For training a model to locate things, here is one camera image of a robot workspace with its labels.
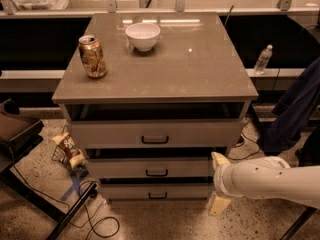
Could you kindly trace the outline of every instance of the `soda can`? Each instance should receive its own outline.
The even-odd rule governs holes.
[[[89,77],[100,78],[107,74],[102,48],[95,35],[84,35],[80,37],[78,49],[82,64]]]

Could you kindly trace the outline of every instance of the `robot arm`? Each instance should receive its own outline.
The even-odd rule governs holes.
[[[281,198],[320,209],[320,166],[291,168],[279,157],[246,160],[237,164],[212,153],[214,184],[210,215],[220,214],[232,198]]]

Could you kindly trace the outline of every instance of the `drawer handle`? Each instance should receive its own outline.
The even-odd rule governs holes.
[[[149,193],[149,199],[166,199],[168,196],[167,192],[164,194],[151,194]]]
[[[146,170],[146,175],[149,177],[165,177],[168,176],[168,169],[166,169],[162,174],[161,173],[150,173],[149,170]]]
[[[154,136],[141,136],[141,142],[143,144],[167,144],[169,142],[169,136],[164,137],[154,137]]]

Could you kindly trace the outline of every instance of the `floor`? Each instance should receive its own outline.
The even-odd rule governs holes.
[[[31,153],[16,164],[16,168],[35,189],[72,205],[76,192],[70,192],[70,172],[57,161],[53,161],[55,143],[52,137],[59,134],[65,121],[59,109],[23,109],[22,114],[41,118],[45,127],[41,135],[44,140]],[[294,155],[302,147],[309,132],[305,132],[292,150],[283,152],[292,167],[298,165]],[[251,119],[243,130],[245,144],[231,150],[230,158],[244,158],[258,150],[255,141],[257,132]],[[248,159],[263,157],[260,151]],[[90,181],[86,176],[82,182]],[[55,206],[67,211],[67,206],[50,200]],[[294,221],[305,210],[300,204],[286,200],[250,200],[239,198],[218,217],[208,216],[207,201],[118,201],[111,204],[100,196],[86,201],[92,224],[98,223],[98,234],[115,240],[207,240],[207,239],[280,239]],[[102,239],[90,232],[86,210],[81,208],[66,226],[58,239]],[[56,222],[28,203],[5,184],[0,182],[0,239],[46,239]],[[293,239],[319,239],[320,213],[313,215],[296,233]]]

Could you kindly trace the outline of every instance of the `white bowl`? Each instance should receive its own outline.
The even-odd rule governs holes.
[[[139,51],[149,51],[159,40],[160,27],[152,23],[135,23],[127,27],[130,43]]]

